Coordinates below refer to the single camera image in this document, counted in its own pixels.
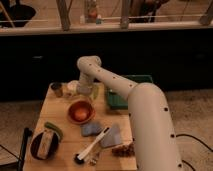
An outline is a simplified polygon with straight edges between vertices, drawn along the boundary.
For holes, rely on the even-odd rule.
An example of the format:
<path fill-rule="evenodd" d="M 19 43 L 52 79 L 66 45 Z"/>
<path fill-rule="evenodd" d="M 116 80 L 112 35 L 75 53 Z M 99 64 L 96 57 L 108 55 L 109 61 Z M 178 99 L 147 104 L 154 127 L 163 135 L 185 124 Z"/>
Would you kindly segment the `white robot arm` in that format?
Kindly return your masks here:
<path fill-rule="evenodd" d="M 128 102 L 137 171 L 184 171 L 166 97 L 153 83 L 136 83 L 101 67 L 98 56 L 77 60 L 77 92 L 90 95 L 102 82 Z"/>

